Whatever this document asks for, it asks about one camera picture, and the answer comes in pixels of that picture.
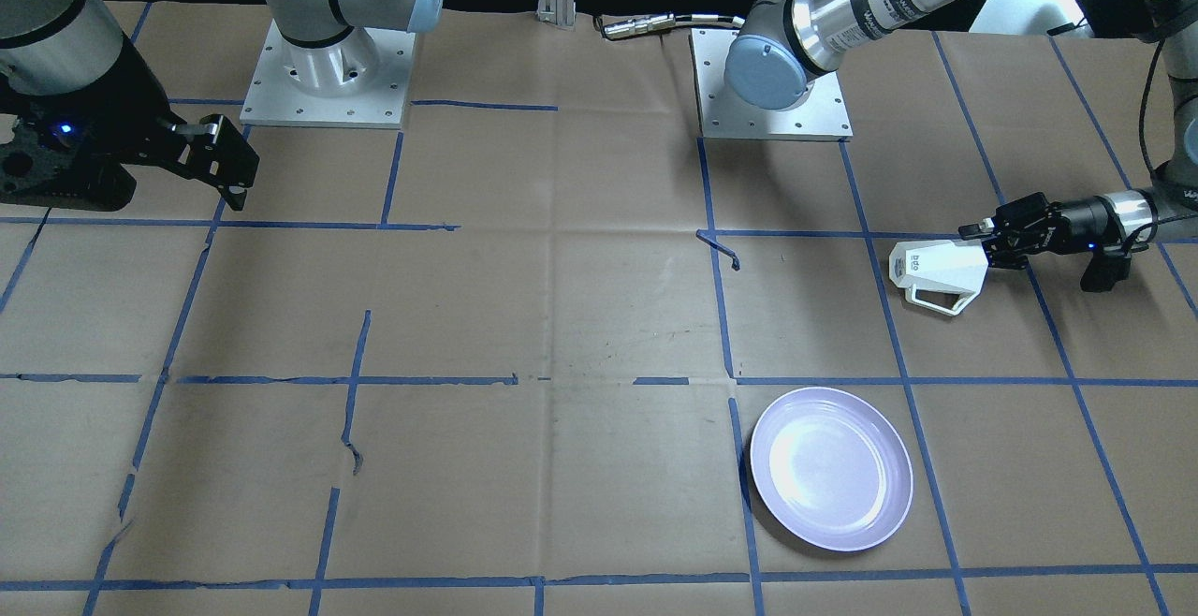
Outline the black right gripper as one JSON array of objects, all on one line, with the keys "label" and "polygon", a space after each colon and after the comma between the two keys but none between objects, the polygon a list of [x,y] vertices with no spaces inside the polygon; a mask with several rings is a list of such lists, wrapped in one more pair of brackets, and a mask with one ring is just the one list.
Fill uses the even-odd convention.
[{"label": "black right gripper", "polygon": [[260,158],[230,117],[210,113],[184,121],[143,64],[116,64],[99,81],[102,153],[196,180],[220,191],[232,211],[244,210]]}]

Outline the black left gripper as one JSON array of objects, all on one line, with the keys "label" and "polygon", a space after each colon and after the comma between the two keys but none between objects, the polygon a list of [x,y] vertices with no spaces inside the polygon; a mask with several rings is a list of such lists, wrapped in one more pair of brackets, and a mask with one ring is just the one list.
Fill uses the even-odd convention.
[{"label": "black left gripper", "polygon": [[1031,255],[1096,252],[1119,241],[1113,209],[1103,198],[1049,203],[1043,193],[1015,199],[991,221],[960,227],[963,241],[984,240],[992,268],[1023,270]]}]

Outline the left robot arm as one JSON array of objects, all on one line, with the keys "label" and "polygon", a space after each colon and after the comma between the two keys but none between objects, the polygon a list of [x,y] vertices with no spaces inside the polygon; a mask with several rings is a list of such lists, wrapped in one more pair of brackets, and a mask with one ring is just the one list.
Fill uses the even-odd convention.
[{"label": "left robot arm", "polygon": [[[857,46],[883,40],[958,0],[754,0],[724,62],[724,81],[745,103],[782,111],[841,66]],[[1151,26],[1137,35],[1157,48],[1173,95],[1174,147],[1150,167],[1138,191],[1049,203],[1041,194],[1006,203],[962,227],[996,268],[1022,270],[1028,258],[1091,253],[1097,271],[1124,270],[1152,242],[1194,236],[1194,0],[1144,0]]]}]

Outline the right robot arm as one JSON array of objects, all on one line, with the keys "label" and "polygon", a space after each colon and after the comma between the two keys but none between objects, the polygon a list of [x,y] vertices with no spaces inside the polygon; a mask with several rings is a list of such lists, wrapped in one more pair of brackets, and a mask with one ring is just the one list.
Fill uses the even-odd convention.
[{"label": "right robot arm", "polygon": [[444,0],[163,5],[4,0],[4,205],[116,212],[133,165],[242,210],[265,129],[267,181],[296,139],[335,167],[403,129],[415,40]]}]

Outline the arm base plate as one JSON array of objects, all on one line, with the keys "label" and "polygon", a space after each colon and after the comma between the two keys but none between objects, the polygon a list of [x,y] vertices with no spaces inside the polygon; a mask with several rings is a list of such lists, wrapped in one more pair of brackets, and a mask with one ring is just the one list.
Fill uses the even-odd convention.
[{"label": "arm base plate", "polygon": [[270,25],[240,120],[290,128],[401,129],[416,35],[357,28],[341,43],[305,49]]},{"label": "arm base plate", "polygon": [[783,43],[692,30],[700,133],[708,139],[841,141],[855,133],[835,73],[812,76]]}]

